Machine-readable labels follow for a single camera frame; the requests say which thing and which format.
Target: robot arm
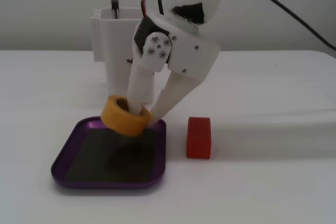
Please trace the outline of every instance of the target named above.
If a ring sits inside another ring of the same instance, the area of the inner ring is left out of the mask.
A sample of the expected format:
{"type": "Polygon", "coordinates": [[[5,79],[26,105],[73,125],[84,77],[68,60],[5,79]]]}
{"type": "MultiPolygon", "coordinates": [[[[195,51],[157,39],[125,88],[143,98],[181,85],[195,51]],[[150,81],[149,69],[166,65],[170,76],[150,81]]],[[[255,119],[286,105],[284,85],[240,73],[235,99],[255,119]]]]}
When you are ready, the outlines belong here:
{"type": "Polygon", "coordinates": [[[154,73],[161,72],[165,63],[171,74],[151,110],[152,123],[165,116],[205,80],[220,51],[220,46],[203,38],[198,29],[198,25],[211,20],[220,0],[170,0],[165,15],[147,12],[144,2],[144,18],[132,42],[128,105],[123,107],[124,111],[114,113],[120,118],[113,122],[112,116],[108,116],[115,111],[112,100],[102,113],[102,120],[108,127],[126,135],[141,133],[140,127],[148,123],[145,120],[149,120],[149,112],[143,105],[153,90],[154,73]]]}

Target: purple tray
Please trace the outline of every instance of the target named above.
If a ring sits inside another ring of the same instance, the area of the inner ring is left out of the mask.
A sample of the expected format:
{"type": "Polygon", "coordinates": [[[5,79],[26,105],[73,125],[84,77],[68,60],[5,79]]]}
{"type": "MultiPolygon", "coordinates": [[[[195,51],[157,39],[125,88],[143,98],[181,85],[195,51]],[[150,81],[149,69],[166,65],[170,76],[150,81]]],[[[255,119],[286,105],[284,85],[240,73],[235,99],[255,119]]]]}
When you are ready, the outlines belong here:
{"type": "Polygon", "coordinates": [[[124,183],[124,182],[69,182],[67,174],[81,150],[85,139],[92,129],[107,129],[101,122],[99,116],[84,119],[77,123],[69,139],[58,154],[51,167],[53,179],[63,187],[67,188],[97,188],[97,189],[145,189],[155,185],[162,178],[165,171],[166,156],[166,124],[160,120],[151,127],[155,131],[155,141],[152,141],[152,166],[150,178],[145,182],[124,183]]]}

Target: white wall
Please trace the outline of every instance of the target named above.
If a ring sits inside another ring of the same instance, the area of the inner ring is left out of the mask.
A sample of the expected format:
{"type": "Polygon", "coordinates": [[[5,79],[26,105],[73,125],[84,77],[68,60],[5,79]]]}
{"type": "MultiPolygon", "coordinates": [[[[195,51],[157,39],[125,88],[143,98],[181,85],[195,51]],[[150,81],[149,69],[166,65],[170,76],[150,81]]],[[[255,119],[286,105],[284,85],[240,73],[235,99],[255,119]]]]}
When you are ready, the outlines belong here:
{"type": "MultiPolygon", "coordinates": [[[[336,44],[336,0],[280,1],[336,44]]],[[[123,7],[139,3],[120,0],[123,7]]],[[[0,49],[90,50],[92,9],[108,6],[109,0],[0,0],[0,49]]],[[[336,56],[269,0],[222,0],[202,30],[223,50],[310,49],[336,56]]]]}

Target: yellow tape roll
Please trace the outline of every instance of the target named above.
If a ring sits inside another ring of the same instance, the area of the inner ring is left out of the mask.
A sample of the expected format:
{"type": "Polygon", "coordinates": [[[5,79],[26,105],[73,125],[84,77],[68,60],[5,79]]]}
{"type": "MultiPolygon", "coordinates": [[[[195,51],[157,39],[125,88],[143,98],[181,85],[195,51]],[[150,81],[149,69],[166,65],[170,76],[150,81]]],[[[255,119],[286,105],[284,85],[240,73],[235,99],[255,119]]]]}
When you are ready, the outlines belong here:
{"type": "Polygon", "coordinates": [[[101,113],[102,122],[110,129],[126,136],[139,136],[148,125],[151,114],[143,107],[140,115],[131,114],[126,97],[112,95],[101,113]]]}

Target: tray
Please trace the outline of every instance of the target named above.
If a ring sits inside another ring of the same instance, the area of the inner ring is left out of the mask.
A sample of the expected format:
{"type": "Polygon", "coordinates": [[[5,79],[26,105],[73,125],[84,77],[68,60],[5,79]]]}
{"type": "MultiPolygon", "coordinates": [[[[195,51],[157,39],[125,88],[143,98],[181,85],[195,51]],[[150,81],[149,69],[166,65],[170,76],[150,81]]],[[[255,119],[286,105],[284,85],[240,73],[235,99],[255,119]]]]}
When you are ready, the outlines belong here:
{"type": "Polygon", "coordinates": [[[99,116],[75,126],[51,167],[67,188],[145,189],[165,171],[166,124],[160,120],[139,137],[121,136],[99,116]]]}

